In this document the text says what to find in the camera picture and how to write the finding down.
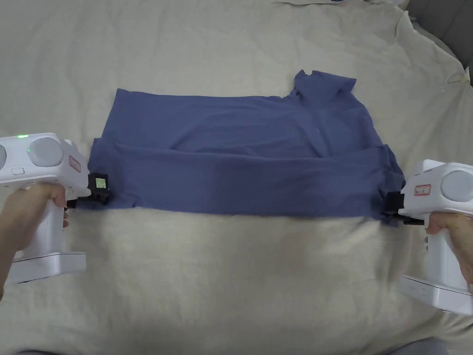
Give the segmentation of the person's right hand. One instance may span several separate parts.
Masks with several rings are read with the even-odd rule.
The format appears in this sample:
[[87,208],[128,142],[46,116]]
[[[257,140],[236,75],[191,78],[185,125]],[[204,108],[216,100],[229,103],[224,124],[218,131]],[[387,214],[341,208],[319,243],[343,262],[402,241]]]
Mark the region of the person's right hand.
[[465,280],[473,283],[473,220],[457,213],[430,214],[426,233],[435,235],[446,229],[450,235],[451,248]]

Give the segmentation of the person's left hand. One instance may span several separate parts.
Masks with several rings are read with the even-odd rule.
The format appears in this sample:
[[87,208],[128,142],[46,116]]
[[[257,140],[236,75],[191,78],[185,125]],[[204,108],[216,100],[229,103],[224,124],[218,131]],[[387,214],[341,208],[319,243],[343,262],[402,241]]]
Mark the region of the person's left hand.
[[16,252],[31,242],[41,223],[47,202],[58,206],[63,216],[63,226],[68,226],[65,212],[65,190],[56,184],[34,184],[27,190],[10,195],[0,214],[0,259],[12,261]]

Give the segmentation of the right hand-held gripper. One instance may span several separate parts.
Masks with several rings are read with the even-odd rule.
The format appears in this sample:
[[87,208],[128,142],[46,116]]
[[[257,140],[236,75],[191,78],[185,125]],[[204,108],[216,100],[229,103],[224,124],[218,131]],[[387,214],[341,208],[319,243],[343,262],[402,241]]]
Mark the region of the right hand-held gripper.
[[[402,220],[406,225],[427,227],[434,212],[472,216],[470,165],[423,160],[401,191],[386,194],[381,221],[387,226],[398,226]],[[472,315],[473,294],[461,274],[449,232],[444,229],[428,236],[427,247],[427,277],[403,275],[400,292],[441,311]]]

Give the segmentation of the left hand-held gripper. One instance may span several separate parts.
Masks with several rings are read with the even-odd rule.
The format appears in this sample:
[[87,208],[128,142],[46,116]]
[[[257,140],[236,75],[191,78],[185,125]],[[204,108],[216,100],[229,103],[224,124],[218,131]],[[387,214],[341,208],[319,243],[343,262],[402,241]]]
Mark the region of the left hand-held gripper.
[[[110,200],[107,174],[91,173],[75,143],[54,133],[17,135],[0,140],[0,183],[30,189],[37,183],[61,185],[67,201],[88,197],[96,207]],[[63,248],[64,210],[48,201],[29,246],[13,260],[6,285],[20,284],[86,269],[83,252]]]

